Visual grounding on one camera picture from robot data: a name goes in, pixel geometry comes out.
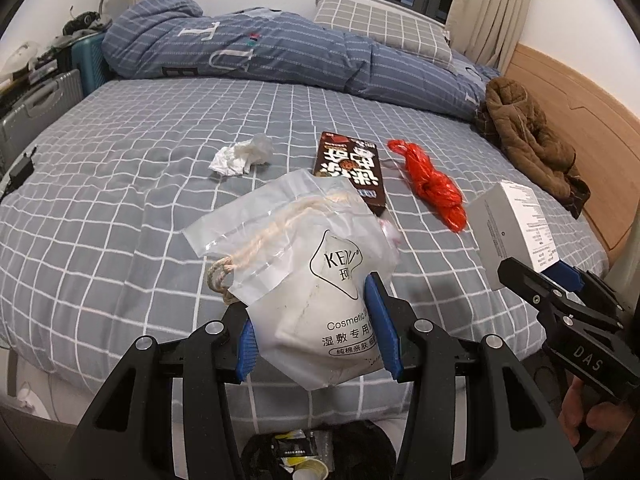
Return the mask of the person's right hand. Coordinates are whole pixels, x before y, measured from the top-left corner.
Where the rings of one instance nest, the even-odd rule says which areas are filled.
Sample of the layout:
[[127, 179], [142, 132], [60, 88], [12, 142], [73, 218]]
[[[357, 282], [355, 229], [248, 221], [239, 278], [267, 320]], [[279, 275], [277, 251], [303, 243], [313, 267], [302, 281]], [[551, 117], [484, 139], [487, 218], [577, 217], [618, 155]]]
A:
[[582, 390], [584, 382], [577, 376], [573, 377], [562, 402], [558, 421], [564, 434], [573, 446], [578, 445], [578, 426], [585, 422], [594, 431], [603, 431], [604, 440], [596, 446], [586, 462], [591, 465], [602, 463], [614, 450], [623, 437], [631, 421], [634, 419], [634, 409], [627, 403], [615, 405], [603, 402], [594, 406], [588, 413], [582, 406]]

